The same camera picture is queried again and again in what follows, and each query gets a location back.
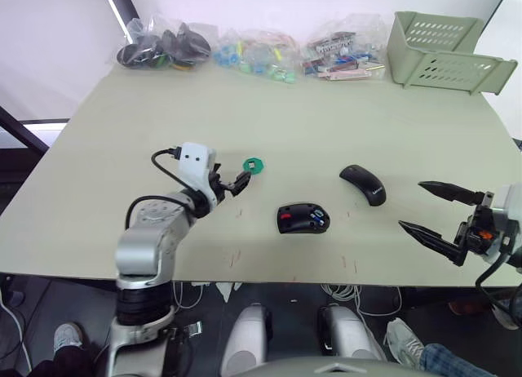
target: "green plastic basket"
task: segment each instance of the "green plastic basket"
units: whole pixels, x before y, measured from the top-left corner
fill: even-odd
[[[476,18],[398,11],[387,53],[391,75],[411,85],[498,95],[518,64],[516,60],[473,55],[484,22]]]

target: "plastic bag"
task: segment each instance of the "plastic bag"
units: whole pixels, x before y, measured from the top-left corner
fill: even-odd
[[[134,18],[127,25],[127,44],[117,53],[117,62],[130,69],[174,67],[190,70],[208,60],[208,41],[181,21],[169,23],[152,17],[146,24]]]
[[[225,68],[294,83],[299,66],[299,46],[283,33],[228,31],[219,40],[214,60]]]
[[[379,15],[349,15],[312,35],[302,48],[303,72],[327,80],[382,78],[386,44],[386,25]]]

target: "table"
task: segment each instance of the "table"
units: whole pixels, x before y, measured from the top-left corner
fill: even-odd
[[[470,255],[458,268],[397,220],[453,240],[471,208],[418,181],[494,191],[522,178],[520,153],[481,95],[404,90],[389,77],[287,85],[212,64],[194,73],[115,67],[0,217],[0,271],[115,277],[128,205],[179,188],[150,155],[184,141],[215,148],[225,180],[248,157],[265,168],[182,241],[175,279],[183,281],[473,286],[486,263]],[[352,163],[384,183],[383,206],[338,177]],[[280,235],[276,209],[303,201],[329,212],[328,232]],[[505,266],[486,285],[519,281]]]

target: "computer mouse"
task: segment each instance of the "computer mouse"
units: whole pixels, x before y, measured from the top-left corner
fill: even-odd
[[[279,233],[324,233],[330,226],[325,209],[313,203],[298,203],[277,210]]]
[[[339,177],[354,184],[366,196],[371,206],[380,206],[386,201],[386,190],[383,183],[364,167],[347,166]]]

